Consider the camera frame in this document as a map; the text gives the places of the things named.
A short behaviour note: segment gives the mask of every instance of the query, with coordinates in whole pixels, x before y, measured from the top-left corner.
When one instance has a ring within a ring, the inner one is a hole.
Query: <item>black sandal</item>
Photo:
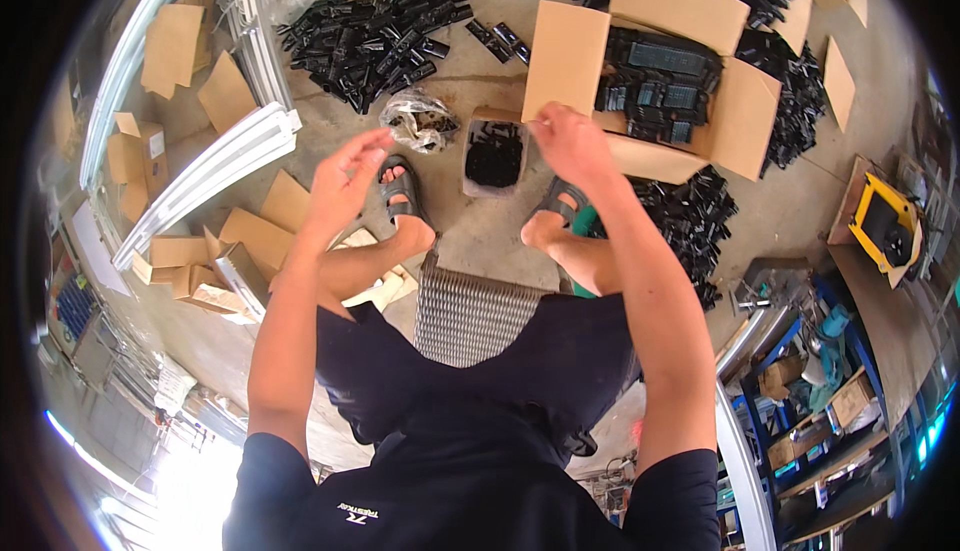
[[[391,168],[403,168],[403,173],[384,184],[383,175]],[[426,217],[424,207],[421,205],[420,179],[417,178],[417,173],[414,172],[406,157],[400,154],[387,157],[383,165],[380,166],[376,181],[380,187],[380,198],[387,205],[387,217],[394,225],[397,223],[394,220],[397,216],[415,216],[433,229],[433,224]],[[390,204],[390,198],[397,195],[403,195],[407,200]]]
[[[577,204],[576,209],[559,199],[563,193],[573,198],[573,203]],[[524,221],[524,224],[530,222],[530,220],[537,215],[538,211],[552,211],[563,216],[563,227],[566,228],[570,226],[577,217],[577,214],[585,208],[588,203],[587,195],[585,195],[582,190],[566,180],[561,180],[559,176],[555,175],[553,176],[553,181],[550,182],[550,189],[546,192],[546,195],[543,197],[543,200],[540,201],[539,205],[534,207],[534,210],[530,213],[527,220]]]

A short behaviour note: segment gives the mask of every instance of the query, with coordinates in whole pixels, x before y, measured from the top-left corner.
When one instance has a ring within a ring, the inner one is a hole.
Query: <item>metal grate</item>
[[[437,266],[430,250],[420,268],[414,347],[424,357],[469,368],[503,352],[544,295],[555,292]]]

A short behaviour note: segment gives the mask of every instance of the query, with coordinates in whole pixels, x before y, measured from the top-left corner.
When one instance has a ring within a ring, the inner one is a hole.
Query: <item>yellow machine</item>
[[[924,239],[917,205],[867,173],[867,184],[849,229],[867,255],[896,287],[920,259]]]

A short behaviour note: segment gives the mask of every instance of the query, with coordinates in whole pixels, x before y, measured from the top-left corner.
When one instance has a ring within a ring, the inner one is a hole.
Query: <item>right hand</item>
[[[550,101],[528,127],[557,176],[587,197],[620,175],[603,130],[572,107]]]

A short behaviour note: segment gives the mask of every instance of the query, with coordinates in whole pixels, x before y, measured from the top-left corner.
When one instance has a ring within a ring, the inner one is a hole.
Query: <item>black t-shirt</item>
[[[421,408],[369,467],[320,485],[293,445],[254,434],[223,548],[720,548],[714,451],[680,453],[640,474],[622,530],[559,462],[519,413],[487,404]]]

